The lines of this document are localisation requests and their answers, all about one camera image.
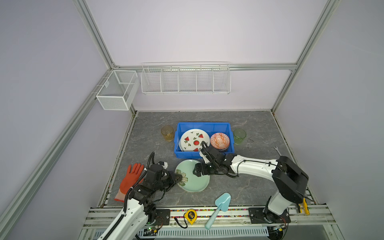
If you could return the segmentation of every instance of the black mounting plate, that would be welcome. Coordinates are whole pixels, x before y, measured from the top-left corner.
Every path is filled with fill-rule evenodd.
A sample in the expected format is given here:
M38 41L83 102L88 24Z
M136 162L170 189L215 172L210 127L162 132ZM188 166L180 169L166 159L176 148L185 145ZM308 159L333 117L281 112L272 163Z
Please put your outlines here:
M263 210L264 210L263 207L248 208L249 218L251 218L252 224L268 223L265 220L265 214L263 213ZM288 211L286 209L284 210L283 214L274 218L273 223L284 223L283 219L285 220L285 223L291 222L291 218L289 217Z
M170 209L156 209L156 217L155 217L155 223L153 225L161 225L161 222L163 222L163 226L169 225L169 218L170 218Z

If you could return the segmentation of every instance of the white wire shelf basket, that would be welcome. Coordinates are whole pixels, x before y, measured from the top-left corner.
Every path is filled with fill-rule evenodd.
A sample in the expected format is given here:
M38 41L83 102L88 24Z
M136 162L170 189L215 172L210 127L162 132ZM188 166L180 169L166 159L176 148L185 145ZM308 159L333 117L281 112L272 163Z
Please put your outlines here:
M228 94L229 64L143 67L141 90L144 94Z
M136 71L113 70L96 97L104 110L129 110L139 85Z

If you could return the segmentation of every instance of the orange glove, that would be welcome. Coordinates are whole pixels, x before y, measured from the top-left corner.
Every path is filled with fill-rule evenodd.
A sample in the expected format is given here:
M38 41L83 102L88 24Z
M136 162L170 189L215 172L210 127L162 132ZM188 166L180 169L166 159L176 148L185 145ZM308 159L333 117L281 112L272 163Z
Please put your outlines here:
M140 163L135 163L133 165L133 169L131 171L132 166L128 166L127 174L125 175L125 178L121 181L119 192L116 194L115 200L124 202L125 195L127 194L130 187L133 186L139 179L141 172L144 169L144 165L141 165Z

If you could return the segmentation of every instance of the white wall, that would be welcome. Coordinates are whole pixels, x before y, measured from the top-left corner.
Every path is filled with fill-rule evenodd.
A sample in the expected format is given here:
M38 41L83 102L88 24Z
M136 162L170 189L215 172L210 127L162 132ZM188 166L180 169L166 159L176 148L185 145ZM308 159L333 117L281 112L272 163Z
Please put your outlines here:
M289 73L288 70L232 71L230 94L144 95L139 89L133 105L140 111L271 109Z
M384 2L342 1L277 117L345 239L382 239Z
M1 1L0 32L2 214L106 67L71 0ZM78 236L129 118L96 104L10 239Z
M292 63L326 0L87 0L119 66Z

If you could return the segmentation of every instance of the glove finger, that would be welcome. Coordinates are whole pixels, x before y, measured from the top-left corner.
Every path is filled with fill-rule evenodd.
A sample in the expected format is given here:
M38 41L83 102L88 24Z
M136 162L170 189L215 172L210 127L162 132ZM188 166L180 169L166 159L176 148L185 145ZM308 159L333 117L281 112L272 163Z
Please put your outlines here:
M136 168L137 168L137 163L135 163L135 164L133 165L133 168L132 168L131 173L134 173L134 172L136 171Z
M137 174L137 172L139 171L140 166L141 166L141 164L139 163L138 166L135 169L135 174Z
M141 165L141 167L139 168L139 171L137 172L137 174L140 175L143 170L144 170L144 165Z
M132 165L129 165L127 169L127 174L131 172L131 168L132 168Z

